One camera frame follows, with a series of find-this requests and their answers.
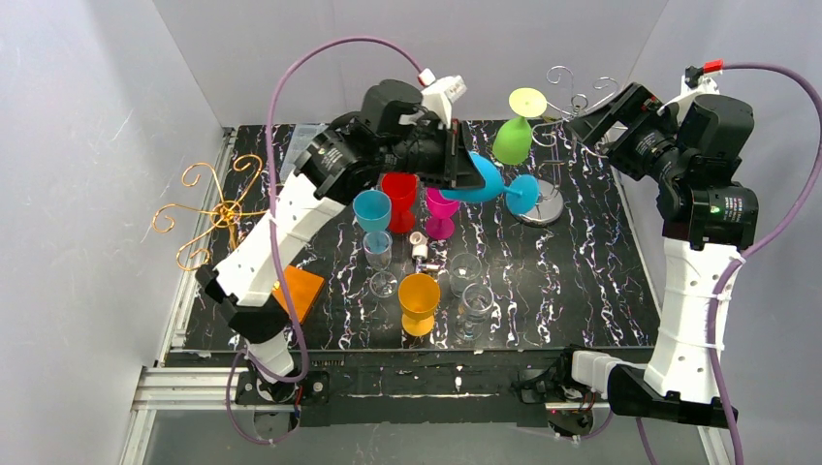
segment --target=black marble tabletop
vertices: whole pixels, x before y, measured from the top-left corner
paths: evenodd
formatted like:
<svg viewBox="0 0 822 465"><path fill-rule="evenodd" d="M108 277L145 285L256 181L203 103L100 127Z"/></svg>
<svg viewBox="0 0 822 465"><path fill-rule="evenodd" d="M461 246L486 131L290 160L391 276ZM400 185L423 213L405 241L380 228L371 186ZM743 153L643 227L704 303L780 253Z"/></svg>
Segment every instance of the black marble tabletop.
<svg viewBox="0 0 822 465"><path fill-rule="evenodd" d="M490 145L502 121L470 121L466 144L491 159ZM291 125L274 128L274 150L282 161L291 137ZM370 293L372 270L365 260L363 230L351 208L328 223L292 262L327 279L303 325L309 349L539 349L569 344L588 347L648 346L659 325L648 279L634 241L621 197L607 161L571 154L562 140L554 148L533 145L531 156L516 167L499 165L506 183L517 174L560 180L565 199L562 217L546 229L519 223L502 199L464 203L454 216L457 230L430 243L429 257L443 265L438 281L443 291L436 325L427 336L404 333L396 295L385 299ZM233 157L256 153L266 157L262 126L238 129ZM557 166L550 159L565 160ZM246 186L250 172L229 171L227 199ZM268 207L268 174L257 182L243 202L243 210ZM428 217L425 190L420 189L412 211L415 231L423 231ZM254 219L240 229L247 232ZM394 234L392 271L399 279L414 272L408 234ZM210 238L212 259L228 253L227 230ZM483 335L471 345L454 335L457 299L451 297L447 265L460 252L477 254L485 269L483 280L494 292L492 314ZM197 293L186 331L184 350L233 351L239 338L221 321L215 304Z"/></svg>

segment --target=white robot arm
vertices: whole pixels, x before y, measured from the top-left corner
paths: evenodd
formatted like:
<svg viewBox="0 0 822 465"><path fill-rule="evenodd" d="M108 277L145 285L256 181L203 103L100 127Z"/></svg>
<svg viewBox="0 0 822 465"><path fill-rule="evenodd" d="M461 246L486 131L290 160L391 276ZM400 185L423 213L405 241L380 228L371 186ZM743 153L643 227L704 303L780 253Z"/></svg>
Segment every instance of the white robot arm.
<svg viewBox="0 0 822 465"><path fill-rule="evenodd" d="M420 82L427 84L422 91L396 80L371 87L360 112L332 123L298 157L277 195L276 218L266 213L226 259L198 270L205 293L268 372L285 376L294 369L283 331L288 315L271 294L280 277L271 256L270 222L276 223L280 262L289 264L381 172L414 172L439 188L483 186L451 118L452 103L465 92L462 78L435 80L425 70ZM261 375L276 382L262 370Z"/></svg>
<svg viewBox="0 0 822 465"><path fill-rule="evenodd" d="M572 121L586 144L616 122L628 130L604 155L634 179L659 184L664 219L665 297L658 337L644 369L606 354L570 353L570 379L611 403L617 415L727 427L711 370L709 349L722 335L736 273L721 295L713 288L739 251L751 245L756 196L731 177L753 130L750 106L718 95L708 74L721 62L689 68L681 93L665 106L631 84L606 108ZM719 300L715 344L708 343L709 303Z"/></svg>

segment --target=clear cup on table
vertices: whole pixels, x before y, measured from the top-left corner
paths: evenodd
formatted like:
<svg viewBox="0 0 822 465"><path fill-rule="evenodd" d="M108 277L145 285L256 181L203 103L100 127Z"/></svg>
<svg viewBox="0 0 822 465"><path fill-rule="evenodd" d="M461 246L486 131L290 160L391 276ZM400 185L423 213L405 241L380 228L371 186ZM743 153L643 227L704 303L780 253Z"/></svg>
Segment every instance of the clear cup on table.
<svg viewBox="0 0 822 465"><path fill-rule="evenodd" d="M391 235L385 231L368 232L363 237L365 259L376 270L368 280L368 286L378 297L388 297L396 292L396 276L388 270L392 243Z"/></svg>
<svg viewBox="0 0 822 465"><path fill-rule="evenodd" d="M473 341L482 335L492 306L493 292L488 286L474 283L465 288L459 300L457 337L463 341Z"/></svg>
<svg viewBox="0 0 822 465"><path fill-rule="evenodd" d="M480 259L472 254L459 254L448 262L448 281L451 284L451 292L457 296L462 296L469 285L476 283L483 272Z"/></svg>

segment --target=silver round base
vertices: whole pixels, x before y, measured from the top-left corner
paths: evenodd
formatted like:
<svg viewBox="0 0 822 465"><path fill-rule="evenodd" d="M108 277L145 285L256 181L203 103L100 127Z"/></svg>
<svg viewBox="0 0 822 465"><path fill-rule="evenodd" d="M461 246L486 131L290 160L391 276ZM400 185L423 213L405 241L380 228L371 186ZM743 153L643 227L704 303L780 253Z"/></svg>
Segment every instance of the silver round base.
<svg viewBox="0 0 822 465"><path fill-rule="evenodd" d="M517 218L528 226L544 228L562 216L562 210L565 209L565 199L561 193L554 190L552 183L543 179L538 181L540 197L537 199L537 204L531 208L531 211L519 215Z"/></svg>
<svg viewBox="0 0 822 465"><path fill-rule="evenodd" d="M374 295L385 298L394 295L398 287L398 282L393 273L381 270L371 276L371 279L368 280L368 286Z"/></svg>

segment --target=orange cup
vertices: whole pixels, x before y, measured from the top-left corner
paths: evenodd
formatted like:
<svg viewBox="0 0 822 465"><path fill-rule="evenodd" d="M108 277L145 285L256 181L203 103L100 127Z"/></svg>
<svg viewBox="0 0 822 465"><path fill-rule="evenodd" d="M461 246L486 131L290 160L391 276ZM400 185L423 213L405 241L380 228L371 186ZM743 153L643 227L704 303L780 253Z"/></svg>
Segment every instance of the orange cup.
<svg viewBox="0 0 822 465"><path fill-rule="evenodd" d="M427 274L408 275L396 291L402 307L402 328L412 336L425 336L434 328L439 304L439 284Z"/></svg>

